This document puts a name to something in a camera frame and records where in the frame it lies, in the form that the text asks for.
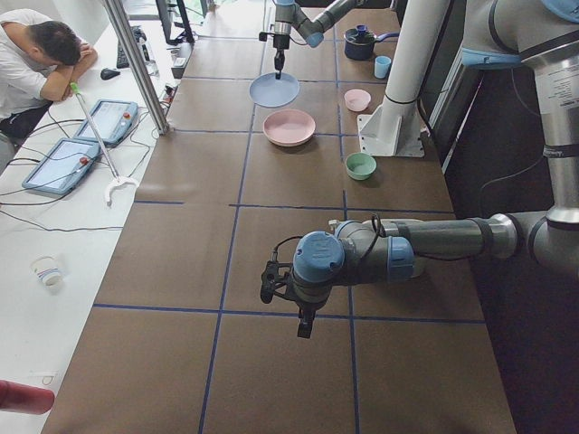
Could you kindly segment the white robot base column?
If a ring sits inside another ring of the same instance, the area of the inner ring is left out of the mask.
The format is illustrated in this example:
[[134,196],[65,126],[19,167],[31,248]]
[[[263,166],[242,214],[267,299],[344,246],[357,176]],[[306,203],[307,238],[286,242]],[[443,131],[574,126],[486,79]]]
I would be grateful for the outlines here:
[[424,156],[417,100],[450,4],[407,3],[383,102],[357,121],[362,152],[371,156]]

